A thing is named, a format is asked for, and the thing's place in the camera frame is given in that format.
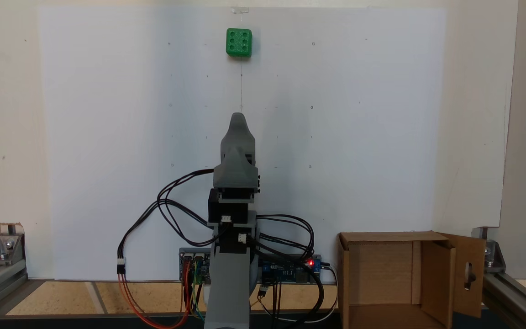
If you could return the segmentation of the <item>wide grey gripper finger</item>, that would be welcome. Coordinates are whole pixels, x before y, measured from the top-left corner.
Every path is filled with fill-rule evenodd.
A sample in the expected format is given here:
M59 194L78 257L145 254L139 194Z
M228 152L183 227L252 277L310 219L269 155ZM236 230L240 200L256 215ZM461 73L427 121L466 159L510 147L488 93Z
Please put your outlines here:
M240 147L229 148L213 171L215 189L257 189L259 174Z

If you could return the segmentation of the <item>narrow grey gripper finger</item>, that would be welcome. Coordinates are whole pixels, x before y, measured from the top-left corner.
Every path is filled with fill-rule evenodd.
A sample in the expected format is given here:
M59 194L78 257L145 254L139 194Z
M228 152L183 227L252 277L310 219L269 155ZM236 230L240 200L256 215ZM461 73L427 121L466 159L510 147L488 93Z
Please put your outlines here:
M256 141L250 132L246 117L240 112L232 114L228 130L221 140L221 161L230 152L231 147L238 147L247 161L253 166L256 165Z

